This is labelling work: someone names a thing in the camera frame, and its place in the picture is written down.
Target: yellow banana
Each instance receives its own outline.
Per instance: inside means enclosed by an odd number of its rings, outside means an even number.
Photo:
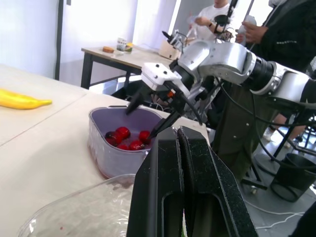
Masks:
[[[51,100],[37,100],[27,95],[0,89],[0,106],[19,110],[30,110],[43,105],[50,105]]]

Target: cherry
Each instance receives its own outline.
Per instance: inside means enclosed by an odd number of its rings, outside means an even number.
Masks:
[[[141,141],[133,141],[129,148],[131,151],[139,151],[145,148],[145,145]]]
[[[120,133],[123,137],[123,139],[129,138],[130,137],[130,131],[128,130],[127,127],[119,127],[116,132]]]
[[[150,136],[150,131],[141,131],[139,133],[139,140],[141,140],[145,144],[150,144],[150,139],[148,138]]]
[[[127,145],[120,144],[120,145],[118,145],[118,148],[121,150],[129,151],[129,147]]]
[[[105,134],[105,140],[112,146],[117,147],[122,142],[123,137],[117,132],[107,132]]]

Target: purple bowl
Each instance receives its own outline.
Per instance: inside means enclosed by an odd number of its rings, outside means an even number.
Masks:
[[[132,114],[125,114],[126,107],[98,108],[89,114],[88,146],[100,171],[112,178],[124,174],[136,174],[154,142],[146,145],[141,151],[124,151],[110,145],[104,138],[105,134],[125,126],[131,137],[122,144],[129,145],[138,139],[140,131],[151,131],[161,120],[161,116],[148,109],[138,108]]]

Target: trash can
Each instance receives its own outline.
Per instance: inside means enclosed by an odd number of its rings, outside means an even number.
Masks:
[[[316,166],[305,157],[291,153],[286,154],[283,162],[296,167]],[[316,168],[304,170],[280,166],[270,188],[281,199],[296,202],[315,181]]]

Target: white table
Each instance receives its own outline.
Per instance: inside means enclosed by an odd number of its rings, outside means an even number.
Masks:
[[[0,88],[53,100],[30,111],[0,107],[0,236],[14,237],[41,207],[104,180],[87,148],[88,113],[126,102],[4,65]],[[179,125],[207,138],[197,122]]]
[[[169,67],[170,59],[161,57],[157,52],[134,46],[131,53],[120,52],[115,49],[114,53],[105,53],[102,47],[82,48],[84,52],[81,87],[89,89],[93,62],[101,63],[109,67],[126,71],[125,85],[128,85],[131,73],[141,75],[144,63],[162,63]]]

